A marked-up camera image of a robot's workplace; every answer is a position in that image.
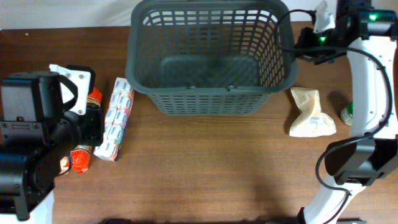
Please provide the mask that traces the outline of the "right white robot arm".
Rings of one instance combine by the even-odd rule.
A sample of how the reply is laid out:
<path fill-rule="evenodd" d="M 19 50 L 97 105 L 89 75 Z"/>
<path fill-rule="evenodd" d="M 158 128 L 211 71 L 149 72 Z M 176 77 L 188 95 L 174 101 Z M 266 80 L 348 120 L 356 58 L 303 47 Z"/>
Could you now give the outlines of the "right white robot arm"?
<path fill-rule="evenodd" d="M 303 207 L 298 223 L 337 223 L 357 194 L 397 169 L 397 113 L 394 103 L 394 57 L 397 14 L 376 9 L 371 1 L 338 1 L 335 13 L 322 1 L 313 28 L 302 31 L 297 48 L 318 47 L 300 56 L 321 64 L 347 56 L 353 84 L 350 137 L 331 143 L 317 164 L 315 198 Z"/>

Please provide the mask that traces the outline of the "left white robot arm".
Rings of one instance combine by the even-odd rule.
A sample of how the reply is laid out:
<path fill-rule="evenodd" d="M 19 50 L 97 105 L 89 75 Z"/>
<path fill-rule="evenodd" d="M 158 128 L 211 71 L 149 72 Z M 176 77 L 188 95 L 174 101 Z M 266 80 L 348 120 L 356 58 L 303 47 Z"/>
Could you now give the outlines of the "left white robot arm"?
<path fill-rule="evenodd" d="M 1 79 L 3 223 L 52 223 L 61 160 L 102 144 L 103 112 L 87 99 L 95 76 L 90 67 L 51 65 Z"/>

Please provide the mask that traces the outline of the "red spaghetti packet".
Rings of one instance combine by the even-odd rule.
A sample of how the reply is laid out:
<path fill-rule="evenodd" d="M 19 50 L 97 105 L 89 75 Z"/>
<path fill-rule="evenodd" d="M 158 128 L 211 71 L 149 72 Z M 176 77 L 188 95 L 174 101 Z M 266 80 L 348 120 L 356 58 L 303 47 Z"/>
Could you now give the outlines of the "red spaghetti packet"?
<path fill-rule="evenodd" d="M 94 87 L 93 92 L 87 97 L 87 102 L 101 107 L 103 102 L 103 94 Z M 61 173 L 68 173 L 69 169 L 77 171 L 78 174 L 86 172 L 90 166 L 90 159 L 93 152 L 91 146 L 77 146 L 72 152 L 72 166 L 69 162 L 69 157 L 64 157 L 60 161 Z"/>

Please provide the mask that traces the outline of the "tissue multipack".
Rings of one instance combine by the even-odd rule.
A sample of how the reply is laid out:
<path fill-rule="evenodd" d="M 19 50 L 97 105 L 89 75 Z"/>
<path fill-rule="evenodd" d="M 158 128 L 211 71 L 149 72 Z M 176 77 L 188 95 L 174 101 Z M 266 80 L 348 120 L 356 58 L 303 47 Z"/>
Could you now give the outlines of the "tissue multipack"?
<path fill-rule="evenodd" d="M 103 143 L 95 147 L 95 156 L 105 161 L 117 161 L 133 100 L 132 86 L 125 78 L 117 78 L 104 117 Z"/>

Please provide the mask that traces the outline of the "green lid glass jar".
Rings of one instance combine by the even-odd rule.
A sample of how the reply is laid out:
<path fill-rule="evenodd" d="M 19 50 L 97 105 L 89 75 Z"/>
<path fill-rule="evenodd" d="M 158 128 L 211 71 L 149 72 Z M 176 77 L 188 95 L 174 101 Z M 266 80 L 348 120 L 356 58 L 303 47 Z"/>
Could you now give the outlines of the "green lid glass jar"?
<path fill-rule="evenodd" d="M 340 119 L 349 126 L 353 124 L 353 106 L 354 104 L 351 102 L 340 112 Z"/>

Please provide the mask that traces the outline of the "beige paper pouch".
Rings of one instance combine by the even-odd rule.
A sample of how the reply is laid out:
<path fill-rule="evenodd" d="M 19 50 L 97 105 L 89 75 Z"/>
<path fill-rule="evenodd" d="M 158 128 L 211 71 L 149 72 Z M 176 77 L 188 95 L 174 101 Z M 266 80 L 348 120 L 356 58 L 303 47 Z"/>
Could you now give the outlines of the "beige paper pouch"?
<path fill-rule="evenodd" d="M 290 136 L 316 138 L 336 133 L 334 120 L 322 111 L 318 90 L 292 87 L 290 92 L 300 111 L 300 115 L 290 127 Z"/>

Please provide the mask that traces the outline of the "grey plastic shopping basket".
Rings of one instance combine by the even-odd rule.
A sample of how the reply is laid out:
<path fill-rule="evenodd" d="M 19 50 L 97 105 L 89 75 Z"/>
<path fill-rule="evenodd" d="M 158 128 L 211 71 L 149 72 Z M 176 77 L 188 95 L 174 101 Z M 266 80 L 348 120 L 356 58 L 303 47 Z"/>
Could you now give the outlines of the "grey plastic shopping basket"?
<path fill-rule="evenodd" d="M 282 1 L 141 1 L 132 10 L 129 84 L 172 115 L 257 112 L 298 75 Z"/>

